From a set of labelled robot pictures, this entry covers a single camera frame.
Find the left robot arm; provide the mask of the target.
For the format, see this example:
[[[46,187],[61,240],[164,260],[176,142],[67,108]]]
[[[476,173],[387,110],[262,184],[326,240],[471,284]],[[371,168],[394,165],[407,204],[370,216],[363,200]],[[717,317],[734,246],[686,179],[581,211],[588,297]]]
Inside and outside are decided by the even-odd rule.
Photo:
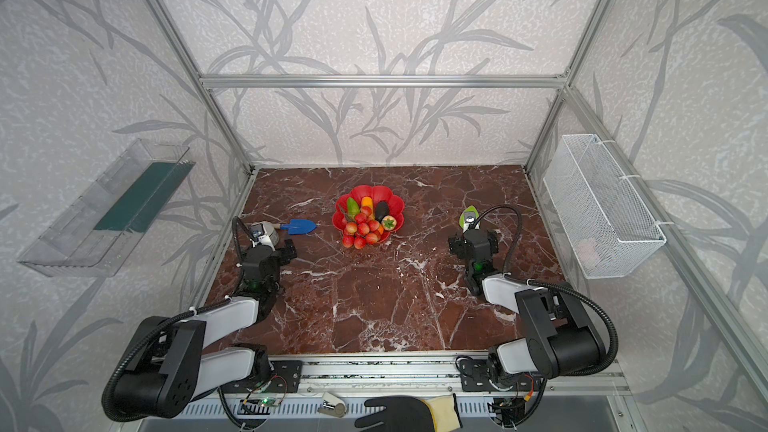
[[[280,268],[297,252],[288,239],[275,250],[258,245],[248,255],[259,260],[264,279],[256,293],[228,296],[174,317],[151,316],[139,324],[102,393],[101,405],[110,420],[173,418],[194,399],[226,384],[270,381],[273,366],[263,346],[234,345],[204,352],[225,336],[266,318],[274,302],[263,306],[258,297],[279,284]]]

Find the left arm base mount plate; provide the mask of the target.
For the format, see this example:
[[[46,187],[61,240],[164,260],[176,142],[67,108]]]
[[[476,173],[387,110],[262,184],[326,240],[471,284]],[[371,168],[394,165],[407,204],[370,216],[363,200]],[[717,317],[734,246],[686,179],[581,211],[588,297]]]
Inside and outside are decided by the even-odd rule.
[[[272,363],[273,374],[263,382],[245,380],[239,383],[238,392],[294,394],[299,390],[303,362],[300,360],[278,360]]]

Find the red fake grape bunch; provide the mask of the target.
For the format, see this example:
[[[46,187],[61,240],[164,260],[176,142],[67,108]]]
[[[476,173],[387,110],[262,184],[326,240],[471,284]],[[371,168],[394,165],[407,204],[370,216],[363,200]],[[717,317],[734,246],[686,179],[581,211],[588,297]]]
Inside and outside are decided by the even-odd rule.
[[[346,212],[336,221],[338,229],[342,232],[342,245],[345,248],[358,250],[367,245],[375,245],[383,242],[388,237],[388,232],[382,227],[381,222],[374,217],[373,210],[362,207],[355,219]]]

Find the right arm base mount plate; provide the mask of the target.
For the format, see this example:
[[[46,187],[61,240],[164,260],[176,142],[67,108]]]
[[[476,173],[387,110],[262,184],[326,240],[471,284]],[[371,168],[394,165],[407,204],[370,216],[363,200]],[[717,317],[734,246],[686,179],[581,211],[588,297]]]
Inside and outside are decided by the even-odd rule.
[[[541,388],[541,377],[532,372],[506,372],[498,358],[454,358],[464,392],[519,392],[528,394]]]

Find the black gloved hand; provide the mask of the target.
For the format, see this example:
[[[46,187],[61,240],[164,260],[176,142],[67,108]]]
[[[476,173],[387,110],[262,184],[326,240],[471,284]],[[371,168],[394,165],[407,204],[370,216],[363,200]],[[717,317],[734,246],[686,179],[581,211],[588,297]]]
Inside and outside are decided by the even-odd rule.
[[[366,407],[379,410],[355,420],[356,429],[368,432],[434,432],[435,425],[427,404],[409,396],[367,399]]]

